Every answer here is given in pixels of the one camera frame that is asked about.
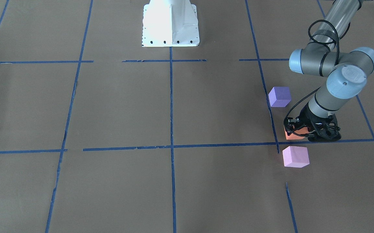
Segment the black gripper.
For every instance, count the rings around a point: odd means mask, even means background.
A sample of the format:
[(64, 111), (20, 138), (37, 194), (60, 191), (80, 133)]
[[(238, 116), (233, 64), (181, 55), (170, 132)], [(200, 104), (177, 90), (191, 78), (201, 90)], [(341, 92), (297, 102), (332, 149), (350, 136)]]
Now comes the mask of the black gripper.
[(304, 106), (299, 114), (299, 127), (295, 127), (295, 134), (307, 137), (310, 142), (335, 142), (341, 139), (336, 116), (318, 117), (308, 106)]

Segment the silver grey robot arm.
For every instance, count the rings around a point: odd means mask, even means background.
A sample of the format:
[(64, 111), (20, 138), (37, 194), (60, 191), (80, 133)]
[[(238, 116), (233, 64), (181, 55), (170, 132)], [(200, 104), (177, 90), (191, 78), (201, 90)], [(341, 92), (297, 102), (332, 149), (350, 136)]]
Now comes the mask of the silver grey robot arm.
[(296, 118), (283, 121), (287, 136), (307, 138), (310, 142), (335, 142), (341, 139), (336, 112), (357, 96), (374, 72), (374, 50), (359, 47), (349, 53), (340, 51), (340, 41), (351, 25), (361, 0), (335, 0), (325, 18), (308, 28), (309, 43), (289, 57), (289, 69), (304, 75), (325, 77), (325, 83), (308, 94), (310, 100)]

